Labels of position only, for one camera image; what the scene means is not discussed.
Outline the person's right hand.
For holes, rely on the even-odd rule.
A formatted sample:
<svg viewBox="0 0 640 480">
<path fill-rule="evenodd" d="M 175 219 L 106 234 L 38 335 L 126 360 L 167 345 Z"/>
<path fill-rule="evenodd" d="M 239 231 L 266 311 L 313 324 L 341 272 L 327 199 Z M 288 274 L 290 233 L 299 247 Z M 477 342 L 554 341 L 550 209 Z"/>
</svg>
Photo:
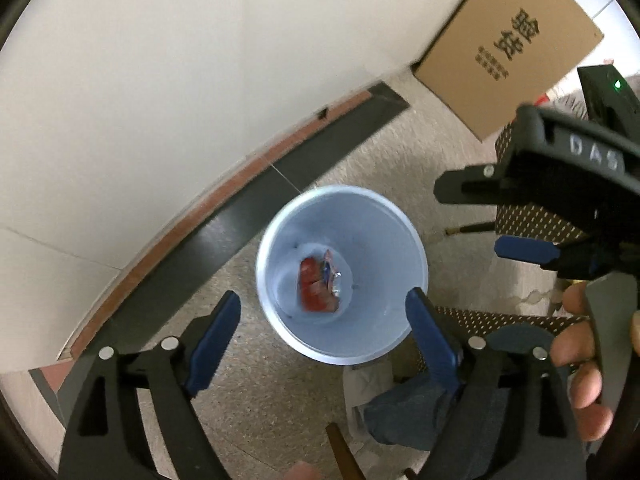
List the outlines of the person's right hand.
<svg viewBox="0 0 640 480">
<path fill-rule="evenodd" d="M 600 440 L 612 425 L 613 412 L 598 402 L 602 373 L 596 361 L 596 343 L 588 322 L 579 322 L 554 338 L 550 356 L 556 367 L 577 365 L 578 371 L 568 387 L 568 397 L 584 442 Z"/>
</svg>

